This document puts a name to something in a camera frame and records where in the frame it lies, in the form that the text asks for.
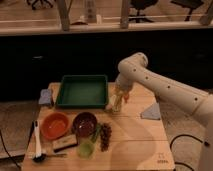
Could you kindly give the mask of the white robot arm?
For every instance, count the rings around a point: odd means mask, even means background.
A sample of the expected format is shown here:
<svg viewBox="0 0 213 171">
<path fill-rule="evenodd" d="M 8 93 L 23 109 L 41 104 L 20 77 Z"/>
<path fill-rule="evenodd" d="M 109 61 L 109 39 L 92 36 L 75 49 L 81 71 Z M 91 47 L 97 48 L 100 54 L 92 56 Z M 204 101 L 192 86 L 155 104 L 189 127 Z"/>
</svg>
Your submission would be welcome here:
<svg viewBox="0 0 213 171">
<path fill-rule="evenodd" d="M 118 64 L 116 85 L 129 92 L 137 82 L 193 116 L 205 127 L 204 143 L 196 171 L 212 171 L 213 94 L 156 74 L 148 70 L 147 65 L 148 58 L 141 52 L 121 60 Z"/>
</svg>

